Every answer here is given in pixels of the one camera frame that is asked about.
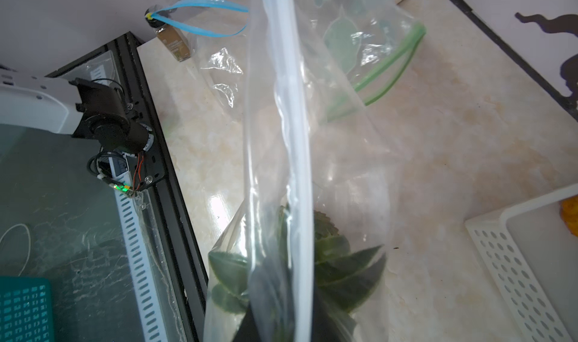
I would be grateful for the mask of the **zip bag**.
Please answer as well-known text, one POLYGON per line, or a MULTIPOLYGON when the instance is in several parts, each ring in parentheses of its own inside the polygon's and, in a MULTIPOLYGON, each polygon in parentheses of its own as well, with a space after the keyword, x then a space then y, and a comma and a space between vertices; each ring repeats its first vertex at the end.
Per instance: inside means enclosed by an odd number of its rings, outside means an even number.
POLYGON ((338 341, 315 282, 314 212, 385 269, 352 317, 352 341, 390 341, 385 282, 399 166, 361 99, 295 0, 250 0, 244 200, 209 252, 246 258, 248 310, 212 301, 206 341, 338 341))

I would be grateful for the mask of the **pineapple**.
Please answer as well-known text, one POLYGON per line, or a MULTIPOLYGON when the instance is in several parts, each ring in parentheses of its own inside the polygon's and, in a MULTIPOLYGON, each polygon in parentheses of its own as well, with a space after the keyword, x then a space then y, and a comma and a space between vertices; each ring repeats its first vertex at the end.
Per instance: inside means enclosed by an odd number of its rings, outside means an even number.
MULTIPOLYGON (((380 246, 353 253, 349 240, 326 214, 315 211, 315 282, 338 341, 352 341, 353 312, 375 292, 385 269, 380 246)), ((211 252, 209 262, 218 283, 212 301, 233 314, 248 310, 247 261, 235 253, 211 252)))
POLYGON ((578 236, 578 196, 565 199, 560 203, 560 217, 570 233, 578 236))

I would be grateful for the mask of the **green-zip bag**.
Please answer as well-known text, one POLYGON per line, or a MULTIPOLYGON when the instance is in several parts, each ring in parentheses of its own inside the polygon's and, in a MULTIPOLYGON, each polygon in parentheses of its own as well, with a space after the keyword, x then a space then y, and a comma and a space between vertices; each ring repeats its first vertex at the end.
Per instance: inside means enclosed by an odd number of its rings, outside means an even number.
POLYGON ((426 35, 394 0, 295 0, 365 105, 391 90, 426 35))

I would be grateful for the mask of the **blue-zip bag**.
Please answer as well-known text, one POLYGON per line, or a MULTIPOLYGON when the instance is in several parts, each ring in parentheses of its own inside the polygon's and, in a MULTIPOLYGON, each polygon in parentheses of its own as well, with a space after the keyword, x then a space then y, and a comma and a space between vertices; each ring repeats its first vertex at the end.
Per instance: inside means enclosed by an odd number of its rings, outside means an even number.
POLYGON ((184 32, 194 65, 221 108, 234 120, 243 114, 247 74, 248 8, 228 0, 180 0, 145 12, 149 24, 184 32))

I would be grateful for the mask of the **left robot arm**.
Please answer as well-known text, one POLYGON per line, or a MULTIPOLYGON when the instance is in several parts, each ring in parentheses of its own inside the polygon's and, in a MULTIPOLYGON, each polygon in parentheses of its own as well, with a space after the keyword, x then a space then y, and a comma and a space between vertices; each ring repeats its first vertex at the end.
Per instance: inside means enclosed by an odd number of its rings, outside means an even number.
POLYGON ((131 119, 120 87, 1 69, 1 123, 97 140, 104 150, 147 152, 154 135, 131 119))

